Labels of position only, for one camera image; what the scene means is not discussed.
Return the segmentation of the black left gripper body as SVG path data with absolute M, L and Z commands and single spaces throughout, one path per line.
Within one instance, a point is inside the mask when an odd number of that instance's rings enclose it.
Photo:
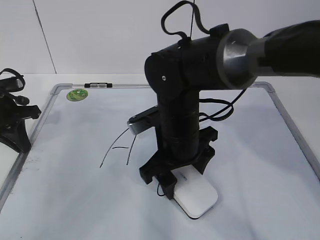
M 36 120 L 41 115 L 37 105 L 29 105 L 30 100 L 22 95 L 15 96 L 8 92 L 0 93 L 0 127 L 10 129 L 22 120 Z

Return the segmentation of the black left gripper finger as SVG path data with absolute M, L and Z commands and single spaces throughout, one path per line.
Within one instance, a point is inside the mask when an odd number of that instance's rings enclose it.
M 17 153 L 26 153 L 31 143 L 26 131 L 25 119 L 0 120 L 0 142 Z

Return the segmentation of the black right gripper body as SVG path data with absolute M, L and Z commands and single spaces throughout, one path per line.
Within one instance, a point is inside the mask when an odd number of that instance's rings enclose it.
M 187 160 L 178 160 L 171 153 L 157 150 L 156 153 L 139 168 L 139 173 L 143 181 L 148 185 L 152 182 L 152 177 L 169 172 L 174 169 L 189 166 L 194 163 L 205 147 L 211 147 L 210 142 L 218 139 L 218 131 L 211 126 L 199 131 L 198 150 L 194 157 Z

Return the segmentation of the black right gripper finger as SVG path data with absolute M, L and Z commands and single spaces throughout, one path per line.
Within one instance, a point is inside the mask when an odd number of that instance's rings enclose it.
M 212 147 L 205 147 L 200 153 L 197 160 L 192 163 L 192 166 L 201 174 L 204 174 L 204 171 L 210 162 L 210 160 L 215 156 L 215 150 Z
M 157 195 L 159 197 L 166 196 L 169 200 L 174 198 L 174 189 L 177 183 L 177 178 L 171 171 L 160 173 L 156 176 L 158 181 Z

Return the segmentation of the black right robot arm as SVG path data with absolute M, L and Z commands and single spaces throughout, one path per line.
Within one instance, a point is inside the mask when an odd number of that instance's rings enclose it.
M 164 195 L 174 196 L 172 171 L 192 165 L 203 173 L 215 154 L 209 143 L 218 132 L 200 128 L 201 91 L 243 92 L 260 76 L 320 75 L 320 22 L 294 24 L 262 38 L 227 24 L 212 28 L 207 37 L 182 39 L 145 61 L 146 79 L 156 93 L 158 149 L 143 165 L 140 176 L 149 184 L 156 177 Z

